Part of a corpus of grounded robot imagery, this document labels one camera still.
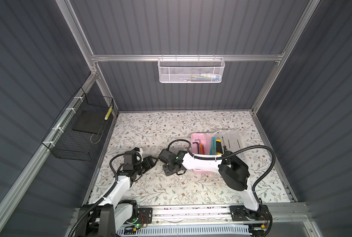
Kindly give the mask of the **pink tool box base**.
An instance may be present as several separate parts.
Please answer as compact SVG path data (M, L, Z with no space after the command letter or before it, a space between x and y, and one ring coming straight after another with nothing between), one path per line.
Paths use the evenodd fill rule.
M192 133L191 152L198 155L216 155L216 139L214 133Z

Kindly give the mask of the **teal utility knife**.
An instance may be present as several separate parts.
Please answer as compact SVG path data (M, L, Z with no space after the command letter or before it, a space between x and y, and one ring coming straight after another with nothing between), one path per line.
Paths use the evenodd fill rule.
M211 138L210 155L216 155L216 137Z

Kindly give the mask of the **yellow black utility knife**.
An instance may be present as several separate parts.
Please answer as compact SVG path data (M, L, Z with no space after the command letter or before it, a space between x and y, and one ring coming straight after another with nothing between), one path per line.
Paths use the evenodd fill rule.
M215 142L215 145L216 145L216 153L218 155L222 155L223 154L223 150L222 150L221 140L217 139L216 142Z

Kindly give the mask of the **clear tool box lid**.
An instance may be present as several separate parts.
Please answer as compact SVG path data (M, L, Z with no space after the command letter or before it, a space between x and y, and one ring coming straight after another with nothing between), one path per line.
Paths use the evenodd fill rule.
M228 155L230 152L234 153L240 150L237 143L237 139L239 139L242 149L245 147L243 142L241 141L240 133L237 131L220 130L218 132L215 132L214 135L217 137L217 139L221 140L222 150L224 154L226 153ZM229 151L227 139L230 140L231 151ZM245 153L240 153L240 154L237 154L235 157L231 157L225 161L219 160L219 161L213 161L212 163L216 166L216 168L218 168L218 166L221 163L224 163L225 165L233 165L234 162L238 162L239 165L246 166L244 161L245 161Z

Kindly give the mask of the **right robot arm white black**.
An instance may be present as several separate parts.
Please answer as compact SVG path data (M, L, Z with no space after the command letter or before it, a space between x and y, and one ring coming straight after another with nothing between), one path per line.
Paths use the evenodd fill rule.
M188 151L173 153L163 149L158 155L167 176L184 174L186 170L201 170L220 174L225 184L238 191L244 207L250 211L258 211L260 202L253 191L250 181L249 167L232 152L222 155L199 155Z

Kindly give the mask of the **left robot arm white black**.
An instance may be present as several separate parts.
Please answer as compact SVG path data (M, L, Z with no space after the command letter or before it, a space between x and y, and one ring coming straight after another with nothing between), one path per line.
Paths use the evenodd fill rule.
M113 183L98 200L80 208L69 237L86 237L88 231L94 228L99 237L115 237L117 230L126 221L135 221L138 218L137 202L122 200L122 197L138 179L138 175L143 175L154 166L151 160L145 160L142 153L143 149L135 147L110 160L109 166L114 174Z

